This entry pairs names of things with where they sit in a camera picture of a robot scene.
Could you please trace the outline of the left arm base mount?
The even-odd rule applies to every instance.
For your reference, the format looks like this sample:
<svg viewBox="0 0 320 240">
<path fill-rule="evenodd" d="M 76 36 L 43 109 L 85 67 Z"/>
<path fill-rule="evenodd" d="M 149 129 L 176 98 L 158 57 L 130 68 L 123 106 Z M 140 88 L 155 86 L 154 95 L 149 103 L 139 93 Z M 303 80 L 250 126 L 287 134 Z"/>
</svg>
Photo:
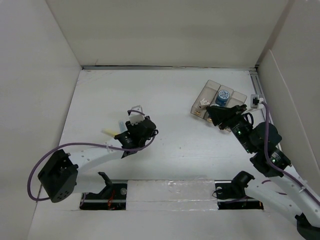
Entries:
<svg viewBox="0 0 320 240">
<path fill-rule="evenodd" d="M 126 210 L 128 180 L 111 180 L 105 172 L 98 172 L 102 186 L 97 192 L 82 193 L 79 209 L 84 211 Z"/>
</svg>

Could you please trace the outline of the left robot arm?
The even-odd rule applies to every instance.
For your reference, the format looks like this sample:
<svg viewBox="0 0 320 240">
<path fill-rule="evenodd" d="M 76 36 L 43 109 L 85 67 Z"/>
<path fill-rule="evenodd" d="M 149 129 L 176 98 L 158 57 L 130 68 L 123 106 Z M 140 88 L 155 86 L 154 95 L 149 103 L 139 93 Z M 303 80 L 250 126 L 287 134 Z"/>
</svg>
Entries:
<svg viewBox="0 0 320 240">
<path fill-rule="evenodd" d="M 147 148 L 159 132 L 149 116 L 137 123 L 127 121 L 125 125 L 125 132 L 104 144 L 87 143 L 88 148 L 78 152 L 67 153 L 59 148 L 51 153 L 37 177 L 52 203 L 59 203 L 73 193 L 111 197 L 114 187 L 107 174 L 86 172 Z"/>
</svg>

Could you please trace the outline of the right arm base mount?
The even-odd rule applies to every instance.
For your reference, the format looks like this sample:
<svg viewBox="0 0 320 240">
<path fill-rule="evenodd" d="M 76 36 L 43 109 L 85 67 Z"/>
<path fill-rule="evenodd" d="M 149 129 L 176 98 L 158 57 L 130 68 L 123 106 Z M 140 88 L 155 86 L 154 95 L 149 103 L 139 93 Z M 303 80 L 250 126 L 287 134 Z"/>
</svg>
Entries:
<svg viewBox="0 0 320 240">
<path fill-rule="evenodd" d="M 214 182 L 212 197 L 217 199 L 218 210 L 263 210 L 263 203 L 245 193 L 248 183 L 254 180 L 248 172 L 239 172 L 232 180 Z"/>
</svg>

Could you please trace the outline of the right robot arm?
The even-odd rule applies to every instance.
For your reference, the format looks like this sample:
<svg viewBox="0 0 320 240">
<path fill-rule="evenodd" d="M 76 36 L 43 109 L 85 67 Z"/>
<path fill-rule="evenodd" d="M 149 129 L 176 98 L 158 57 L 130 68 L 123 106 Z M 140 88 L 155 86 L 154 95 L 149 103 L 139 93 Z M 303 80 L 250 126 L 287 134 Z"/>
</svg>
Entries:
<svg viewBox="0 0 320 240">
<path fill-rule="evenodd" d="M 264 190 L 253 182 L 254 176 L 241 171 L 231 181 L 231 191 L 237 197 L 251 197 L 270 206 L 293 221 L 297 232 L 305 240 L 320 238 L 320 197 L 299 176 L 286 171 L 290 159 L 277 145 L 282 140 L 277 128 L 265 122 L 253 126 L 247 121 L 247 106 L 231 108 L 208 106 L 206 111 L 214 126 L 220 130 L 230 129 L 245 151 L 253 154 L 250 162 L 254 168 L 280 187 L 286 196 Z"/>
</svg>

